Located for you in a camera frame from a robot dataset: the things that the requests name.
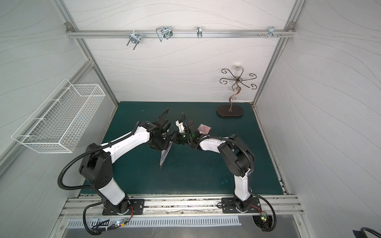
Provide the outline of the small pink ruler set pouch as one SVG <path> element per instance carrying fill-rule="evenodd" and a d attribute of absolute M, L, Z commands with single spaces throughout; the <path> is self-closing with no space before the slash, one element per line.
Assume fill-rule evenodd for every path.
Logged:
<path fill-rule="evenodd" d="M 204 124 L 200 124 L 197 130 L 200 134 L 209 134 L 211 127 L 208 127 Z"/>

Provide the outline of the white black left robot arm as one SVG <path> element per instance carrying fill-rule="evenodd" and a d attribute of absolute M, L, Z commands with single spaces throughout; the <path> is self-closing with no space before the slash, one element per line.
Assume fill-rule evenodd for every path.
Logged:
<path fill-rule="evenodd" d="M 129 197 L 114 179 L 113 164 L 126 153 L 144 143 L 161 151 L 160 166 L 172 146 L 169 136 L 170 122 L 160 117 L 156 122 L 138 122 L 134 129 L 109 143 L 89 145 L 81 162 L 80 174 L 95 188 L 95 191 L 106 200 L 107 209 L 119 215 L 130 211 Z"/>

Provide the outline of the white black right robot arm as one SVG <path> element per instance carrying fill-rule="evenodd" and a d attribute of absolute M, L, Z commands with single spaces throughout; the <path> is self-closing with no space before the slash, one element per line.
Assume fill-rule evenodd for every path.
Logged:
<path fill-rule="evenodd" d="M 236 210 L 245 213 L 253 200 L 251 174 L 254 170 L 255 156 L 248 146 L 233 134 L 218 137 L 197 133 L 174 132 L 171 140 L 176 144 L 189 145 L 194 150 L 211 151 L 220 154 L 228 170 L 234 175 L 234 204 Z"/>

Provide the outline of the metal clamp hook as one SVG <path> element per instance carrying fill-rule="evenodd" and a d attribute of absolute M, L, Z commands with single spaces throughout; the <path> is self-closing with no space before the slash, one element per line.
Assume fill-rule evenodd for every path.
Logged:
<path fill-rule="evenodd" d="M 196 34 L 198 39 L 202 38 L 202 28 L 200 26 L 196 28 Z"/>
<path fill-rule="evenodd" d="M 135 32 L 132 32 L 132 33 L 129 34 L 129 40 L 127 42 L 127 46 L 129 44 L 134 45 L 133 46 L 133 50 L 135 50 L 140 42 L 141 42 L 141 38 L 140 38 L 140 36 L 138 34 L 136 34 Z"/>
<path fill-rule="evenodd" d="M 162 42 L 164 39 L 168 40 L 173 36 L 173 31 L 169 26 L 158 27 L 156 28 L 155 32 L 160 42 Z"/>
<path fill-rule="evenodd" d="M 279 31 L 275 29 L 273 26 L 271 26 L 267 32 L 259 33 L 259 37 L 266 37 L 266 38 L 282 38 L 284 37 L 284 34 L 282 31 Z"/>

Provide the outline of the aluminium top crossbar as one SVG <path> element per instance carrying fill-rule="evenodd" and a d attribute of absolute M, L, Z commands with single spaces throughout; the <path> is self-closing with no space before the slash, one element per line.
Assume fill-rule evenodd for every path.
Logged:
<path fill-rule="evenodd" d="M 198 39 L 196 28 L 191 30 L 172 30 L 172 39 Z M 296 31 L 279 30 L 284 34 L 283 38 L 292 38 Z M 155 30 L 78 30 L 67 32 L 71 39 L 127 39 L 129 34 L 135 32 L 141 39 L 157 39 Z M 201 39 L 216 38 L 260 38 L 259 33 L 267 32 L 265 30 L 206 30 L 202 29 Z"/>

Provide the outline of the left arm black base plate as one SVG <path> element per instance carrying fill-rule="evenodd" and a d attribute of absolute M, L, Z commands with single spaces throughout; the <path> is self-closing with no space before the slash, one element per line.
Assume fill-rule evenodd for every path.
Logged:
<path fill-rule="evenodd" d="M 103 216 L 116 215 L 141 215 L 144 208 L 144 199 L 129 199 L 123 200 L 120 204 L 114 205 L 106 201 L 102 211 Z"/>

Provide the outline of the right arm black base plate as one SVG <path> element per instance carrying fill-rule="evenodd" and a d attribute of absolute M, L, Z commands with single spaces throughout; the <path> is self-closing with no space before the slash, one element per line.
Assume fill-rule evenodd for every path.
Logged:
<path fill-rule="evenodd" d="M 222 210 L 224 214 L 250 214 L 261 213 L 262 208 L 258 198 L 252 197 L 250 202 L 240 202 L 235 197 L 223 197 L 220 202 L 217 203 L 217 207 Z"/>

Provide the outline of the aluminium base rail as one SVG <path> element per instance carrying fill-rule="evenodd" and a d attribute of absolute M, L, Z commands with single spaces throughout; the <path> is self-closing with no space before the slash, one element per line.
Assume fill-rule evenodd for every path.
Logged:
<path fill-rule="evenodd" d="M 135 195 L 133 199 L 144 199 L 144 208 L 141 215 L 133 217 L 185 217 L 185 216 L 224 216 L 217 203 L 228 195 L 201 195 L 201 196 L 156 196 Z M 302 205 L 295 195 L 265 195 L 269 202 L 260 200 L 262 211 L 268 215 L 273 209 L 276 215 L 303 215 Z M 101 199 L 97 195 L 84 195 L 78 198 L 69 198 L 59 215 L 59 218 L 82 218 L 83 209 Z M 259 213 L 235 214 L 235 215 L 258 215 Z"/>

